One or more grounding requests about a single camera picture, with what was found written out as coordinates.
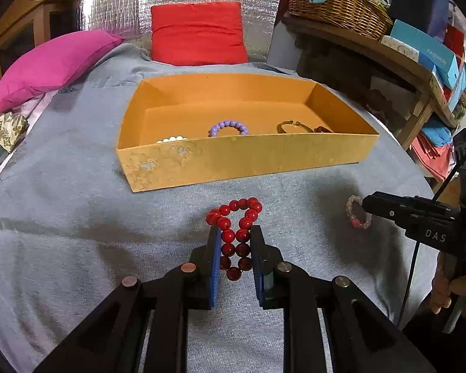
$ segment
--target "hand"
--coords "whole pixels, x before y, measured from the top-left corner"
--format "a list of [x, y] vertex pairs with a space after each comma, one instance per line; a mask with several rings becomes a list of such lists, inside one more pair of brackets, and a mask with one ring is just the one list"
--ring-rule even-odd
[[[431, 281], [431, 298], [430, 309], [435, 314], [438, 314], [442, 307], [448, 308], [451, 305], [451, 293], [460, 296], [466, 295], [466, 275], [454, 279], [449, 283], [449, 280], [444, 276], [445, 254], [439, 253], [437, 258], [437, 270], [435, 277]], [[466, 306], [461, 314], [466, 317]]]

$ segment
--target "blue box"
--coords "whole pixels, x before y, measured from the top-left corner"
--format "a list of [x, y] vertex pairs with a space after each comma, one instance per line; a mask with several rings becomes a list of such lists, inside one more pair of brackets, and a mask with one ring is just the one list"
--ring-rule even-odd
[[418, 64], [421, 64], [423, 67], [430, 70], [434, 75], [437, 81], [440, 83], [440, 86], [443, 87], [442, 77], [440, 76], [440, 72], [438, 71], [437, 67], [431, 59], [426, 56], [424, 53], [419, 54]]
[[436, 65], [440, 77], [446, 86], [453, 88], [459, 77], [456, 54], [435, 38], [419, 29], [395, 20], [390, 36], [425, 54]]

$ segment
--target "red pillow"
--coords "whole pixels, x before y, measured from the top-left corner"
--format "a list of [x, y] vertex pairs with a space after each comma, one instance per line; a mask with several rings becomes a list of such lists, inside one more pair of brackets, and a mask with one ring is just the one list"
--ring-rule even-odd
[[152, 60], [175, 66], [247, 63], [239, 2], [154, 5]]

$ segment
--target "black cable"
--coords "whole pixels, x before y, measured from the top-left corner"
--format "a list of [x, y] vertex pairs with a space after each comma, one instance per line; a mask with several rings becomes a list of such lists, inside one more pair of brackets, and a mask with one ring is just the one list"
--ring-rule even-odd
[[[444, 181], [441, 187], [437, 190], [437, 192], [433, 195], [433, 198], [431, 199], [433, 202], [436, 202], [438, 200], [439, 196], [442, 194], [442, 192], [447, 187], [451, 179], [454, 177], [454, 174], [457, 172], [459, 168], [461, 168], [461, 166], [465, 162], [466, 162], [466, 155], [464, 155], [457, 162], [457, 164], [454, 165], [454, 167], [452, 168], [452, 171], [447, 176], [447, 179]], [[411, 290], [411, 283], [413, 282], [414, 266], [416, 265], [416, 258], [418, 257], [420, 245], [421, 243], [419, 241], [416, 241], [416, 245], [414, 246], [413, 258], [411, 259], [411, 268], [409, 269], [408, 284], [405, 287], [404, 299], [402, 300], [402, 307], [400, 308], [399, 320], [397, 321], [397, 325], [396, 325], [397, 327], [400, 325], [400, 322], [402, 321], [402, 317], [404, 315], [404, 310], [405, 310], [405, 305], [409, 300], [409, 292]]]

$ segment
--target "pink pillow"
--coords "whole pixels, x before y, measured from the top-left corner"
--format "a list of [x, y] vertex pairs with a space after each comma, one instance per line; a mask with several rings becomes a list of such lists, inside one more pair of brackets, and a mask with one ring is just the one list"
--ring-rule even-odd
[[71, 84], [123, 41], [105, 31], [79, 31], [40, 44], [16, 60], [0, 80], [0, 114]]

